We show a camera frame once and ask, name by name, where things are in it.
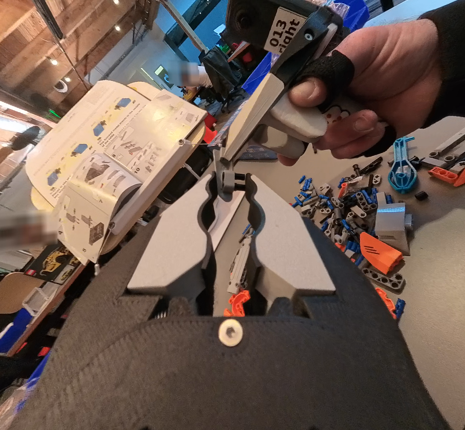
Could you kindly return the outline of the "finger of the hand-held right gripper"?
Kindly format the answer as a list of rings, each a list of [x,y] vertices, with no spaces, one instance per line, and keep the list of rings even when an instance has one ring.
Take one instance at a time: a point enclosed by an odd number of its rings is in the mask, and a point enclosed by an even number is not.
[[[220,163],[233,163],[247,144],[263,117],[284,93],[284,83],[268,73],[231,123],[225,144],[219,152]]]

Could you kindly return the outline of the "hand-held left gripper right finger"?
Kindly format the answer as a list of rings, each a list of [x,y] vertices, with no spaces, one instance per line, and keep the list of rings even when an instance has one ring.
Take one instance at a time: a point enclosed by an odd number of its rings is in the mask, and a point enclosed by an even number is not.
[[[336,293],[306,222],[255,175],[245,175],[248,222],[253,234],[247,258],[247,287],[260,313],[276,300],[293,308],[303,297]]]

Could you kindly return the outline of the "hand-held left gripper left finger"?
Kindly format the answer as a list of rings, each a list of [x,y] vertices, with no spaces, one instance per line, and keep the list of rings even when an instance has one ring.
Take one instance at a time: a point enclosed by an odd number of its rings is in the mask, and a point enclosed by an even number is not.
[[[157,218],[127,285],[130,293],[184,297],[199,314],[213,313],[216,263],[208,229],[217,196],[216,178],[203,177]]]

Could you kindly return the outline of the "pile of plastic building pieces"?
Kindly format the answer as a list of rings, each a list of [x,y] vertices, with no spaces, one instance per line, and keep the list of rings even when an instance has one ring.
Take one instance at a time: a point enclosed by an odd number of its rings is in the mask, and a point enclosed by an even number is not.
[[[402,197],[413,198],[413,204],[428,202],[431,194],[420,189],[419,176],[421,171],[432,181],[444,183],[454,189],[464,187],[464,129],[440,143],[427,156],[411,156],[409,142],[407,143],[409,159],[417,170],[417,181],[413,190],[406,194],[395,191],[388,182],[388,173],[393,163],[392,159],[384,161],[377,157],[368,165],[360,168],[353,165],[354,173],[343,177],[335,187],[324,183],[316,186],[309,176],[299,179],[299,192],[291,203],[293,208],[304,217],[309,217],[319,226],[321,232],[340,249],[354,265],[371,282],[384,301],[392,317],[399,321],[403,315],[405,301],[397,299],[394,303],[389,298],[385,288],[394,293],[401,293],[406,286],[406,280],[399,273],[402,260],[391,272],[384,275],[361,254],[359,235],[367,232],[375,235],[376,212],[378,201],[383,203],[405,203],[405,212],[411,214],[411,230],[408,231],[409,247],[414,234],[413,207],[402,200]]]

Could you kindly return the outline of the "grey connector piece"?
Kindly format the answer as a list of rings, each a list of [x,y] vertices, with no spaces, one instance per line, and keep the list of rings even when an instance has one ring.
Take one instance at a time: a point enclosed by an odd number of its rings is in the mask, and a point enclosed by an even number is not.
[[[245,190],[246,175],[224,170],[219,175],[218,194],[224,201],[230,201],[235,191]]]

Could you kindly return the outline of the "turquoise connector piece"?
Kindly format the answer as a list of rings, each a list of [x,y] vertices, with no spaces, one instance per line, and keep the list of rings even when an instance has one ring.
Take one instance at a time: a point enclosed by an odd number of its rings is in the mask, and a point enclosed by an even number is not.
[[[413,136],[404,136],[393,144],[393,163],[388,173],[388,182],[400,194],[412,191],[417,181],[417,170],[409,159],[407,147],[407,143],[414,139]]]

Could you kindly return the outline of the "person's right forearm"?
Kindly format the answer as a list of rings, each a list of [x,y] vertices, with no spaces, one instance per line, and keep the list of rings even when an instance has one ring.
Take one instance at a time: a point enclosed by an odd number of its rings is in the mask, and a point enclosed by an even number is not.
[[[423,129],[448,116],[465,116],[465,0],[420,15],[436,27],[441,86]]]

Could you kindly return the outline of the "person's right hand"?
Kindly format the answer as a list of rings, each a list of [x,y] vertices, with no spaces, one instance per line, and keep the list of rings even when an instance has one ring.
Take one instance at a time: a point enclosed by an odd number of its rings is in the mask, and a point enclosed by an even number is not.
[[[344,55],[354,66],[348,95],[365,109],[327,127],[316,142],[337,159],[362,155],[384,136],[387,125],[407,135],[451,115],[455,92],[447,79],[444,36],[451,28],[445,14],[361,29],[348,36],[328,60]]]

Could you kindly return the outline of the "black bag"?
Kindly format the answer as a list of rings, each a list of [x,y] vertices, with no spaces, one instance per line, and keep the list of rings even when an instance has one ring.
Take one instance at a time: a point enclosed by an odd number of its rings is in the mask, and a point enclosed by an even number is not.
[[[208,88],[221,101],[222,109],[229,107],[231,101],[244,98],[242,85],[246,81],[246,71],[235,61],[228,62],[228,57],[214,46],[208,52],[202,51],[199,56],[201,67],[208,78]]]

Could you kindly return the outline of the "orange panel piece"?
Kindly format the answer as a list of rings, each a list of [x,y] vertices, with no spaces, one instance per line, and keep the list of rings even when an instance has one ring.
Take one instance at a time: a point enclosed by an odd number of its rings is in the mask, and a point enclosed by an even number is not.
[[[360,233],[359,245],[363,257],[384,275],[391,272],[404,259],[400,251],[367,232]]]

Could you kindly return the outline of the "small blue bin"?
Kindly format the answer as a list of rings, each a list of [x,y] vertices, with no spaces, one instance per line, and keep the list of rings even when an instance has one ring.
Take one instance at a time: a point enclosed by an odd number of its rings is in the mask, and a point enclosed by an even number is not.
[[[370,18],[368,6],[364,0],[334,0],[334,3],[348,7],[344,16],[344,26],[350,32],[361,29]]]

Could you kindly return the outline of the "white panel piece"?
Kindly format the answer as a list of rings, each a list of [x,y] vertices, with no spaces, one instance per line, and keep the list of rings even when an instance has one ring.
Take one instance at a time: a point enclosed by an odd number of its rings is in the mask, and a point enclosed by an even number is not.
[[[411,214],[405,212],[405,203],[383,203],[378,201],[375,221],[377,238],[401,252],[410,256],[408,231],[411,230]]]

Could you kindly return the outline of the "instruction booklet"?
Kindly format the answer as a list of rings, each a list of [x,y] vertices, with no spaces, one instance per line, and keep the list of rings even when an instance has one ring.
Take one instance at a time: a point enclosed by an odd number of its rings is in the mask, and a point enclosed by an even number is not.
[[[64,141],[47,164],[44,186],[56,209],[58,239],[82,264],[96,263],[108,236],[136,218],[193,145],[188,137],[206,115],[166,90],[148,101],[120,89],[75,131],[60,124],[50,140]]]

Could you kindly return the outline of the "white book stand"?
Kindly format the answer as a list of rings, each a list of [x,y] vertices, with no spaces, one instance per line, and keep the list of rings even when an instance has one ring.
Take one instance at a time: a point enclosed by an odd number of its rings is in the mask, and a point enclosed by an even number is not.
[[[39,142],[39,144],[32,150],[32,152],[28,155],[26,160],[26,175],[32,184],[32,191],[31,191],[31,200],[33,204],[45,211],[52,212],[53,216],[56,218],[56,225],[58,228],[58,217],[56,213],[55,207],[50,203],[48,200],[45,192],[45,174],[44,172],[47,171],[47,164],[51,162],[51,158],[56,157],[57,152],[56,150],[61,147],[61,143],[64,141],[63,139],[60,142],[52,142],[50,140],[51,136],[56,136],[54,134],[56,131],[61,131],[63,127],[60,124],[69,124],[71,132],[75,131],[78,126],[83,124],[90,115],[96,112],[96,110],[100,106],[107,107],[109,101],[114,99],[116,96],[120,95],[120,89],[123,90],[123,94],[138,92],[148,101],[152,100],[157,94],[158,91],[162,91],[159,89],[154,88],[153,86],[143,83],[137,82],[135,83],[136,89],[133,89],[129,86],[125,86],[123,84],[110,81],[110,80],[102,80],[95,84],[93,88],[87,92],[81,100],[76,103],[71,110],[59,121],[59,123],[48,133],[44,136],[44,138]],[[189,135],[189,137],[198,129],[201,132],[204,131],[204,126],[197,126],[195,130]],[[160,191],[163,190],[166,183],[171,180],[174,174],[181,168],[183,163],[187,160],[187,158],[192,154],[195,150],[196,143],[202,141],[202,135],[198,140],[189,140],[193,142],[192,146],[188,146],[186,150],[181,155],[181,160],[175,164],[174,171],[170,171],[167,174],[167,177],[161,182],[160,186],[157,187],[154,194],[151,194],[148,200],[145,200],[142,206],[142,210],[137,211],[136,218],[133,218],[129,224],[127,224],[122,233],[118,235],[110,234],[106,240],[106,243],[102,249],[110,248],[112,242],[117,242],[118,238],[122,237],[128,228],[130,228],[135,221],[143,214],[143,212],[148,208],[151,202],[160,194]]]

